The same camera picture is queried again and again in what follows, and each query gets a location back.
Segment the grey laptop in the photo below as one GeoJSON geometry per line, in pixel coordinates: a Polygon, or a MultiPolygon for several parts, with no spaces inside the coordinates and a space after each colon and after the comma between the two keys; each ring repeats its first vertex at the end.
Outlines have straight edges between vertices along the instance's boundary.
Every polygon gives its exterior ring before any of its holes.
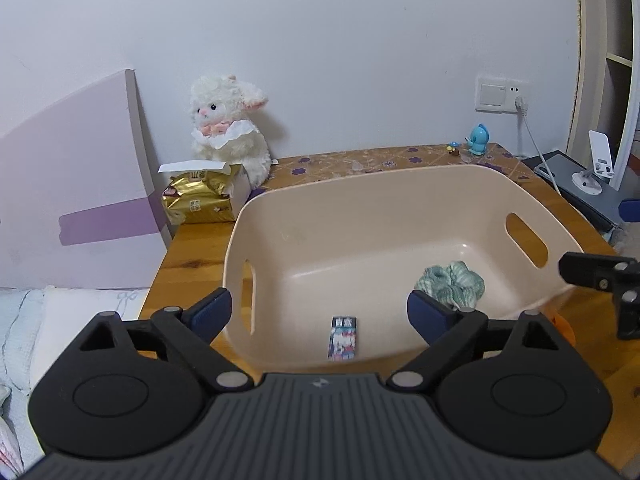
{"type": "Polygon", "coordinates": [[[523,162],[548,185],[556,184],[561,195],[601,234],[623,226],[618,206],[625,195],[614,190],[607,180],[596,177],[560,151],[524,158],[523,162]]]}

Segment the white phone stand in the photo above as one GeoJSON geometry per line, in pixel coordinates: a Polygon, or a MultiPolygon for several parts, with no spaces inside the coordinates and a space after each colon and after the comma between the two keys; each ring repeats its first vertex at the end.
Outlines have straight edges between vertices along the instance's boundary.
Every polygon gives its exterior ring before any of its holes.
{"type": "Polygon", "coordinates": [[[572,174],[572,182],[579,191],[598,196],[602,193],[600,178],[611,180],[614,177],[614,165],[608,144],[608,136],[596,130],[589,131],[591,167],[572,174]]]}

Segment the green knitted scrunchie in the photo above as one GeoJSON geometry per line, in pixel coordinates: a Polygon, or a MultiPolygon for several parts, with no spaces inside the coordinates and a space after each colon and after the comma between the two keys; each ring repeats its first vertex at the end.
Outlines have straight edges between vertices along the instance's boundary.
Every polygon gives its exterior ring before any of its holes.
{"type": "Polygon", "coordinates": [[[485,293],[485,281],[468,268],[463,261],[453,261],[448,266],[426,268],[414,285],[440,304],[462,312],[476,309],[485,293]]]}

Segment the purple flower table mat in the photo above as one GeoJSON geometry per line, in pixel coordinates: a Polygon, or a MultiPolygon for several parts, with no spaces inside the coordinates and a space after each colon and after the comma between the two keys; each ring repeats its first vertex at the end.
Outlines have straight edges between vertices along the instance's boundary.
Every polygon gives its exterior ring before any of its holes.
{"type": "Polygon", "coordinates": [[[262,187],[275,190],[358,174],[449,165],[486,167],[521,186],[536,178],[533,170],[497,143],[489,143],[484,155],[473,155],[464,145],[450,150],[446,144],[434,144],[280,158],[262,187]]]}

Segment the small illustrated card pack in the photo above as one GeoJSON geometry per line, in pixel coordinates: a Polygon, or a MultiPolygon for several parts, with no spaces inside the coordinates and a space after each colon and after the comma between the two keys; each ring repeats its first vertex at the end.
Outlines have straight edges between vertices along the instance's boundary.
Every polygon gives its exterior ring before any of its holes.
{"type": "Polygon", "coordinates": [[[350,361],[357,352],[357,319],[353,316],[332,318],[328,344],[328,360],[350,361]]]}

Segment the pink purple headboard panel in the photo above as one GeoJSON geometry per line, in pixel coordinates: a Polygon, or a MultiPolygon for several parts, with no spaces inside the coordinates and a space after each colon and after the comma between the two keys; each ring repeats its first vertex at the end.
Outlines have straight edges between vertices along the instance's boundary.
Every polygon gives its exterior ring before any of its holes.
{"type": "Polygon", "coordinates": [[[148,287],[168,243],[132,70],[2,136],[2,287],[148,287]]]}

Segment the blue cartoon figurine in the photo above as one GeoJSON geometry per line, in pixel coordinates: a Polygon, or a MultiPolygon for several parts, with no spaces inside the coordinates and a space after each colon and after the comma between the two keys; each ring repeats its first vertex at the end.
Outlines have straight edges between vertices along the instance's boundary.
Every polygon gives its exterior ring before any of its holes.
{"type": "Polygon", "coordinates": [[[486,154],[487,145],[489,143],[489,131],[483,124],[478,124],[472,129],[470,134],[465,138],[468,151],[474,156],[483,156],[486,154]]]}

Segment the gold tissue pack box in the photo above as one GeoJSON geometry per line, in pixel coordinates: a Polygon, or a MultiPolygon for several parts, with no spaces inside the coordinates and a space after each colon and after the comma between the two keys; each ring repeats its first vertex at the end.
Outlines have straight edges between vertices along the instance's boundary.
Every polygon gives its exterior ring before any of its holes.
{"type": "Polygon", "coordinates": [[[173,226],[235,221],[252,192],[244,167],[228,162],[170,162],[158,173],[169,179],[162,203],[173,226]]]}

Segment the tiny mushroom figurine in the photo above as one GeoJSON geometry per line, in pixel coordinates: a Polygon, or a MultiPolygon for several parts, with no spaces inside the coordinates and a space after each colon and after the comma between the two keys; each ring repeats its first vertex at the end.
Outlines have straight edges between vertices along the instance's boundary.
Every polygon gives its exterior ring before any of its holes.
{"type": "Polygon", "coordinates": [[[452,156],[460,155],[460,144],[458,142],[452,142],[447,145],[447,152],[452,156]]]}

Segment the beige plastic storage basket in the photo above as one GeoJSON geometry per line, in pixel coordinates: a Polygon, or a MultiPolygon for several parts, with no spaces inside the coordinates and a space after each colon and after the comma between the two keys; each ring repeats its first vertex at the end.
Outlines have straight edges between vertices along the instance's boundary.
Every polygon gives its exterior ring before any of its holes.
{"type": "Polygon", "coordinates": [[[331,323],[357,321],[357,363],[421,350],[406,302],[430,266],[480,274],[478,306],[516,318],[562,294],[559,258],[578,241],[508,177],[482,166],[360,174],[269,191],[236,220],[222,284],[234,301],[253,284],[250,312],[224,333],[256,370],[329,364],[331,323]]]}

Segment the white plush lamb toy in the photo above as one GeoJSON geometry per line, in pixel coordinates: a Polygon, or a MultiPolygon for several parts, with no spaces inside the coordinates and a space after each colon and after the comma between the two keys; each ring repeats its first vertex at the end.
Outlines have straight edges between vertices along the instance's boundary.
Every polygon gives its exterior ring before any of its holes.
{"type": "Polygon", "coordinates": [[[189,110],[194,158],[242,165],[250,187],[260,188],[269,177],[272,157],[250,114],[267,102],[265,92],[234,75],[194,81],[189,110]]]}

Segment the white wall switch socket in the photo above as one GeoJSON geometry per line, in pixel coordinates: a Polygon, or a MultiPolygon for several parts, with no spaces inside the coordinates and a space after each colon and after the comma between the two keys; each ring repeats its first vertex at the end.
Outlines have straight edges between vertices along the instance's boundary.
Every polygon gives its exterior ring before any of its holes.
{"type": "Polygon", "coordinates": [[[518,114],[516,99],[527,101],[530,83],[525,80],[478,75],[475,110],[483,113],[518,114]]]}

